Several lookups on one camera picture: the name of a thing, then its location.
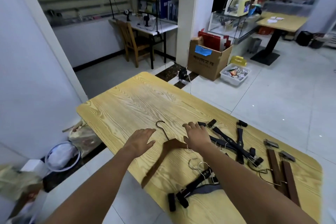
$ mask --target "desk leg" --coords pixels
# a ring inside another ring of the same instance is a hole
[[[280,29],[276,29],[271,36],[271,39],[268,41],[268,44],[265,49],[258,52],[254,55],[251,60],[257,61],[261,64],[271,65],[280,55],[272,52],[274,50],[275,45],[277,44],[280,36],[284,31]]]
[[[163,52],[165,54],[164,62],[167,62],[166,32],[163,33]]]
[[[154,37],[149,36],[150,37],[150,65],[152,67],[152,69],[154,69],[154,64],[153,64],[153,42],[154,42]]]

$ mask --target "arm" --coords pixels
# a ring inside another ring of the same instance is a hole
[[[154,145],[155,141],[147,142],[155,131],[150,128],[135,131],[124,147],[72,193],[45,223],[102,223],[128,166]]]
[[[184,141],[209,164],[246,223],[316,224],[294,202],[218,150],[205,127],[193,122],[183,126],[188,135]]]

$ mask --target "right arm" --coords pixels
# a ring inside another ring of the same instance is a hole
[[[183,127],[188,135],[184,141],[209,164],[246,223],[317,224],[289,198],[223,154],[211,142],[205,127],[193,122]]]

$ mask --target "glass display case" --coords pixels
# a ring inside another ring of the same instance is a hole
[[[215,35],[228,35],[233,44],[238,44],[254,33],[260,15],[234,17],[224,15],[224,10],[211,14],[208,32]]]

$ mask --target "yellow table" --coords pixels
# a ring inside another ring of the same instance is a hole
[[[114,154],[136,129],[155,128],[158,120],[166,122],[161,125],[169,138],[180,141],[186,135],[183,123],[208,122],[213,118],[225,134],[237,138],[236,118],[146,72],[90,99],[80,105],[77,112]],[[135,159],[128,168],[139,183],[158,159],[162,144],[166,141],[160,129],[157,129],[152,138],[156,140],[155,145]],[[243,138],[245,149],[254,147],[257,155],[265,159],[262,164],[264,168],[269,167],[263,145],[265,138],[277,142],[281,150],[295,156],[296,162],[291,166],[302,209],[319,222],[322,171],[317,161],[250,125],[244,128]],[[202,161],[199,154],[185,149],[168,154],[145,186],[145,191],[170,215],[174,223],[245,223],[223,190],[189,197],[187,209],[176,202],[176,212],[169,212],[167,194],[178,192],[199,175],[188,167],[191,158],[198,158],[194,160],[195,164]],[[264,179],[272,180],[271,175],[264,175]]]
[[[270,12],[262,13],[261,16],[263,17],[263,19],[258,21],[257,24],[259,26],[274,28],[275,30],[271,36],[271,39],[268,41],[266,48],[251,57],[251,60],[269,66],[280,56],[279,54],[273,52],[274,47],[277,44],[280,36],[284,32],[296,32],[300,27],[305,24],[307,18]],[[271,17],[279,17],[283,18],[283,20],[278,20],[275,23],[270,23],[268,22],[268,20],[271,19]]]

